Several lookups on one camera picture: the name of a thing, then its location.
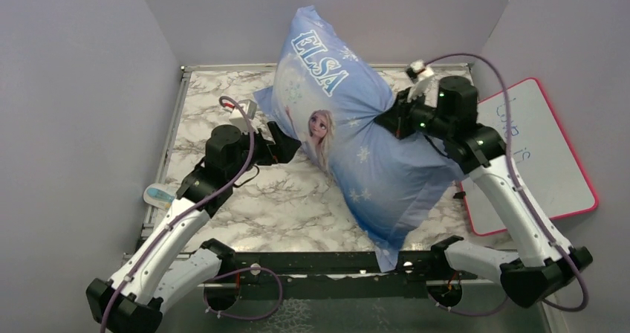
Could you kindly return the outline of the Elsa print pink-lined pillowcase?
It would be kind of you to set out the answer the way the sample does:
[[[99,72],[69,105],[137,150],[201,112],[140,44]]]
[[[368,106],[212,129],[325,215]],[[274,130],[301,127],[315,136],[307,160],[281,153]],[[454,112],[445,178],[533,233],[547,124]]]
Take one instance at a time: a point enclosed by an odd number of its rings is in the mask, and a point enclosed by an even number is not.
[[[440,154],[439,140],[419,133],[399,140],[377,125],[394,93],[312,6],[296,11],[273,84],[254,98],[334,179],[383,272],[394,269],[407,235],[464,177]]]

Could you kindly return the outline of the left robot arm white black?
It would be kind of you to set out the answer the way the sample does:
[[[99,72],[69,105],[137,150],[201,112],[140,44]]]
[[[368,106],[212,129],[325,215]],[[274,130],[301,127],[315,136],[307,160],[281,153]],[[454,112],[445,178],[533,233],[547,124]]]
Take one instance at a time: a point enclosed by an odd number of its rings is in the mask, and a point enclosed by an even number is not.
[[[88,304],[101,332],[156,332],[164,314],[203,282],[217,282],[220,297],[236,297],[243,270],[236,267],[232,248],[211,239],[184,261],[178,255],[246,171],[293,159],[301,143],[274,122],[267,127],[270,140],[253,127],[212,130],[205,156],[182,181],[160,224],[109,279],[94,279],[88,286]]]

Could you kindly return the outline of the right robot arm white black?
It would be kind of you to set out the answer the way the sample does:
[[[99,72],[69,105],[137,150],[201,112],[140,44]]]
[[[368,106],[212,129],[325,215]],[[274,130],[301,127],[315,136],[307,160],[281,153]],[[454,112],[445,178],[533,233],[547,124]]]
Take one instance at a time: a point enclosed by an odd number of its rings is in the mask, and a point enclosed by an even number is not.
[[[504,138],[478,122],[477,88],[464,77],[444,77],[436,106],[425,104],[419,88],[414,84],[398,92],[376,123],[397,139],[419,132],[441,140],[445,156],[482,190],[516,244],[514,252],[506,252],[452,236],[431,247],[430,272],[440,279],[461,272],[488,279],[522,308],[581,282],[591,253],[553,227],[522,182]]]

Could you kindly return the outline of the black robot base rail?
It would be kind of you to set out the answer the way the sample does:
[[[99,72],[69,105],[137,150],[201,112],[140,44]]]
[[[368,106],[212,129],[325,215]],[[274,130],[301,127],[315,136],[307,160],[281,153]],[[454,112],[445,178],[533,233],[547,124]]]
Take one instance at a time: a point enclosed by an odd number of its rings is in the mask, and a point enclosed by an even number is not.
[[[475,275],[455,272],[430,251],[401,251],[394,268],[382,272],[373,251],[240,252],[227,256],[218,279],[204,284],[215,310],[239,300],[433,298],[454,306],[462,285]]]

